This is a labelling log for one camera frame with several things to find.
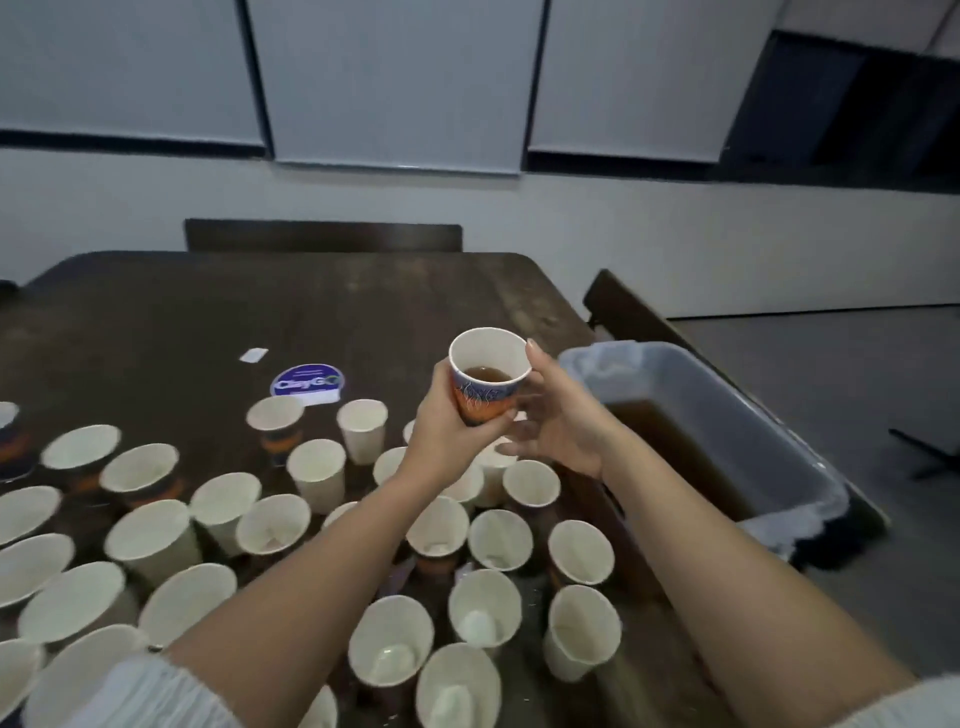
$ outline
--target chair backrest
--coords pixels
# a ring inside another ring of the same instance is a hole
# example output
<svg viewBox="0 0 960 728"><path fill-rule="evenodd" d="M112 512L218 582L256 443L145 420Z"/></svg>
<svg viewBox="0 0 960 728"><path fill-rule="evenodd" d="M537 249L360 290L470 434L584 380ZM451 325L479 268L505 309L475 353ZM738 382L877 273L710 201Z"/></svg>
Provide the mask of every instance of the chair backrest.
<svg viewBox="0 0 960 728"><path fill-rule="evenodd" d="M183 221L189 251L237 253L460 253L459 225L340 223L311 220Z"/></svg>

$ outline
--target sticker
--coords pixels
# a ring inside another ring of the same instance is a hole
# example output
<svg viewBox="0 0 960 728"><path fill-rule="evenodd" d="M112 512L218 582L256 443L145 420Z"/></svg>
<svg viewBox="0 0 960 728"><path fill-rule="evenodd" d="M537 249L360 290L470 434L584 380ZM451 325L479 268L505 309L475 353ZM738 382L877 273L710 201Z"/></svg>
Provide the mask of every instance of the sticker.
<svg viewBox="0 0 960 728"><path fill-rule="evenodd" d="M340 400L344 374L329 364L300 364L274 379L270 394L293 395L306 406Z"/></svg>

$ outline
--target floor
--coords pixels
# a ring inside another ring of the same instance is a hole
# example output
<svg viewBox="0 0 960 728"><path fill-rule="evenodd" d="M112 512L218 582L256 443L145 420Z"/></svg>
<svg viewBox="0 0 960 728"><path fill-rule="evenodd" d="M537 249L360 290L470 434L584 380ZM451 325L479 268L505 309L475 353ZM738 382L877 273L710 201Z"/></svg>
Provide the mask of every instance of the floor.
<svg viewBox="0 0 960 728"><path fill-rule="evenodd" d="M960 306L672 322L892 519L837 572L809 575L921 675L960 671L960 474L897 427L960 447Z"/></svg>

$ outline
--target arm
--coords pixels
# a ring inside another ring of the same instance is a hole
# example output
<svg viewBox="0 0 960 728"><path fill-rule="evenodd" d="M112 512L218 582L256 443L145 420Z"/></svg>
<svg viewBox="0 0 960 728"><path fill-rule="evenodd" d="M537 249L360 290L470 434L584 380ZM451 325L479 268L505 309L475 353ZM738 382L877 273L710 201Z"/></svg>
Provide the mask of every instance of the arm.
<svg viewBox="0 0 960 728"><path fill-rule="evenodd" d="M737 714L817 728L915 678L809 580L741 531L536 345L544 398L506 452L602 477Z"/></svg>
<svg viewBox="0 0 960 728"><path fill-rule="evenodd" d="M407 529L514 414L466 427L449 365L438 364L396 475L174 642L169 660L218 693L245 728L297 725Z"/></svg>

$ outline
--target hand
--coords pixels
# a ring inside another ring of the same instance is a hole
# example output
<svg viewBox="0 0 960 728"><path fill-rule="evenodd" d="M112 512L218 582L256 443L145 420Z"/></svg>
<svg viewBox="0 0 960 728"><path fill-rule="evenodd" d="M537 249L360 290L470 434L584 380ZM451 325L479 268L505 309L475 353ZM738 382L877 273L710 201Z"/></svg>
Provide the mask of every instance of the hand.
<svg viewBox="0 0 960 728"><path fill-rule="evenodd" d="M527 358L534 368L528 381L540 394L521 401L528 419L514 423L507 433L514 442L497 446L497 451L550 458L599 478L601 452L623 425L533 339L527 341Z"/></svg>
<svg viewBox="0 0 960 728"><path fill-rule="evenodd" d="M460 479L480 450L506 434L516 410L477 427L460 419L450 384L450 363L433 368L430 391L417 408L417 425L397 474L409 475L439 493Z"/></svg>

